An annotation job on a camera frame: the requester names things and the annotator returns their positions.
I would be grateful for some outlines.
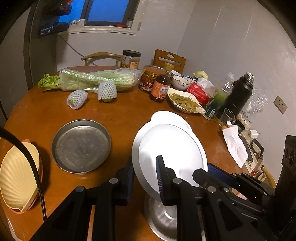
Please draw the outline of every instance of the blue window pane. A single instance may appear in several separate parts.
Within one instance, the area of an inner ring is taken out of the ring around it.
[[[129,0],[93,0],[88,21],[121,23],[128,2]]]
[[[59,22],[69,23],[72,20],[79,20],[85,0],[74,0],[70,3],[71,13],[59,17]]]

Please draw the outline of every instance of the wall socket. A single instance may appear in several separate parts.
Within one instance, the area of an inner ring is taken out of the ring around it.
[[[277,96],[274,100],[274,105],[279,109],[279,111],[282,114],[284,114],[286,109],[288,108],[285,102],[279,96]]]

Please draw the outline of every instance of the black bottle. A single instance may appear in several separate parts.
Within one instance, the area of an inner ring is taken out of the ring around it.
[[[231,94],[219,109],[217,118],[221,117],[225,108],[230,109],[236,116],[252,95],[254,81],[255,77],[249,72],[246,72],[244,76],[240,77],[235,82]]]

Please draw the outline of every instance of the orange label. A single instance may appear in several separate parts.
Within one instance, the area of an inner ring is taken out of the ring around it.
[[[139,66],[139,62],[131,62],[130,69],[137,69]]]
[[[164,99],[168,93],[168,89],[170,87],[168,85],[163,85],[157,81],[154,81],[151,94],[159,99]]]

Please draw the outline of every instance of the round table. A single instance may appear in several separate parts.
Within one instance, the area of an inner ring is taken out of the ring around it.
[[[116,69],[112,66],[71,67],[78,71],[99,71]],[[42,159],[44,174],[42,187],[49,216],[64,198],[76,187],[91,188],[114,177],[119,168],[125,166],[133,139],[138,130],[152,114],[167,110],[182,116],[192,127],[207,155],[207,161],[228,173],[247,172],[241,170],[229,154],[219,126],[199,114],[185,114],[174,108],[167,100],[163,103],[151,101],[149,95],[134,87],[132,91],[119,92],[116,101],[102,103],[97,94],[89,93],[88,100],[79,109],[73,110],[66,104],[69,92],[60,90],[40,91],[32,88],[13,108],[5,129],[19,140],[29,139],[38,149]],[[106,161],[96,170],[77,175],[60,169],[50,153],[51,141],[64,124],[77,119],[91,119],[101,123],[110,133],[111,152]],[[0,140],[0,162],[11,148],[7,141]],[[116,207],[116,232],[121,240],[152,241],[160,240],[149,228],[144,217],[145,191],[135,178],[131,202],[127,207]],[[1,197],[4,212],[16,233],[23,240],[29,240],[43,223],[39,199],[23,214],[13,213]]]

